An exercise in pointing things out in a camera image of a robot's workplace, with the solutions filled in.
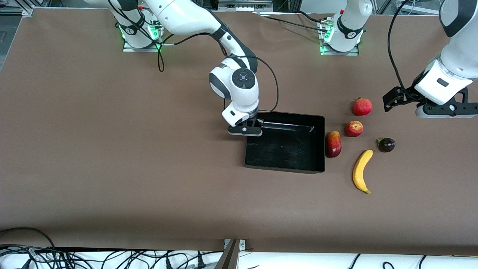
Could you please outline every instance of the apple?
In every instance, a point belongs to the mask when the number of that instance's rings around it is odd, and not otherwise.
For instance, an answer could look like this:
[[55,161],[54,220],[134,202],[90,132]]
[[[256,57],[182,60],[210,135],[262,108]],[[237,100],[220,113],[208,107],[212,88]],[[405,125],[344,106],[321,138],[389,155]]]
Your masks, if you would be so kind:
[[354,102],[354,115],[356,116],[365,116],[372,111],[372,102],[367,98],[359,97]]
[[358,121],[351,121],[345,126],[345,135],[346,136],[359,136],[363,132],[363,125]]

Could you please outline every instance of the table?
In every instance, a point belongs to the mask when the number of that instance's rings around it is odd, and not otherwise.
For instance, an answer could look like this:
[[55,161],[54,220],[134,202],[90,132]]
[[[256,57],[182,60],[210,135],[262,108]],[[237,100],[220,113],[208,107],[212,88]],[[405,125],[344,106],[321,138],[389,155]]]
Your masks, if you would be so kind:
[[[165,47],[159,73],[155,53],[121,51],[109,11],[38,9],[0,73],[0,227],[34,226],[70,247],[218,249],[245,238],[257,251],[477,254],[477,119],[418,119],[412,104],[383,111],[398,85],[390,16],[371,16],[357,57],[321,56],[313,30],[218,16],[276,72],[277,111],[323,115],[327,131],[362,121],[325,173],[244,167],[245,138],[227,134],[207,82],[223,58],[213,39]],[[431,16],[400,17],[392,35],[407,85],[448,42]],[[272,75],[260,65],[257,77],[269,109]],[[357,118],[359,96],[375,108]],[[392,153],[377,152],[383,136],[397,142]],[[369,148],[366,195],[351,171]],[[2,238],[44,244],[36,236]]]

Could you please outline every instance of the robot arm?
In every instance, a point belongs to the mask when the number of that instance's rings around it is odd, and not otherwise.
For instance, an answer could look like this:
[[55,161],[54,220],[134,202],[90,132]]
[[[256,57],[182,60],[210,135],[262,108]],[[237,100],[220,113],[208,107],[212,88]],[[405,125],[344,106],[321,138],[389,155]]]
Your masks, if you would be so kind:
[[[383,96],[386,112],[418,101],[416,115],[421,118],[469,118],[478,114],[478,103],[467,102],[467,86],[478,78],[477,13],[478,0],[443,2],[440,22],[450,43],[428,63],[411,87],[395,87]],[[457,93],[463,95],[463,102],[455,101]]]
[[[125,34],[126,41],[135,46],[145,47],[152,44],[149,37],[134,26],[147,27],[144,23],[148,11],[138,10],[137,0],[86,0],[92,4],[100,4],[109,8]],[[221,98],[231,100],[230,105],[223,111],[222,116],[232,127],[255,118],[259,106],[259,85],[255,72],[257,59],[254,53],[247,48],[214,13],[203,9],[191,0],[144,0],[152,13],[166,30],[175,35],[193,35],[206,33],[221,43],[228,51],[226,57],[209,73],[209,84],[213,91]],[[246,130],[231,132],[235,135],[256,135],[262,132],[259,129],[246,127]]]
[[334,29],[324,41],[340,52],[352,50],[360,42],[363,27],[372,14],[372,10],[370,0],[348,0],[343,13],[332,17]]

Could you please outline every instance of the banana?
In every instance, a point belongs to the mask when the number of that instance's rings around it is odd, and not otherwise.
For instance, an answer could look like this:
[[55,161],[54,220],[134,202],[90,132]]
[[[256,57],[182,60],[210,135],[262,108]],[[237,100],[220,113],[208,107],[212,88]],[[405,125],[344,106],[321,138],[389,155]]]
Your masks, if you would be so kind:
[[365,180],[363,179],[363,170],[365,169],[365,165],[369,162],[370,158],[372,158],[372,155],[373,150],[368,149],[364,151],[355,163],[354,172],[352,175],[355,186],[366,194],[370,194],[371,191],[369,191],[369,189],[367,189],[367,186],[365,186]]

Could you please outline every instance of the black tray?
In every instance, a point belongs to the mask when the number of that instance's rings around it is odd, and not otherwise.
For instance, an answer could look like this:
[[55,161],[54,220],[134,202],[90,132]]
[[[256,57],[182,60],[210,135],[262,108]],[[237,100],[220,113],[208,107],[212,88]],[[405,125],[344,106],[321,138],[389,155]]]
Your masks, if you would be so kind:
[[246,167],[316,174],[325,171],[325,118],[260,113],[261,136],[248,136]]

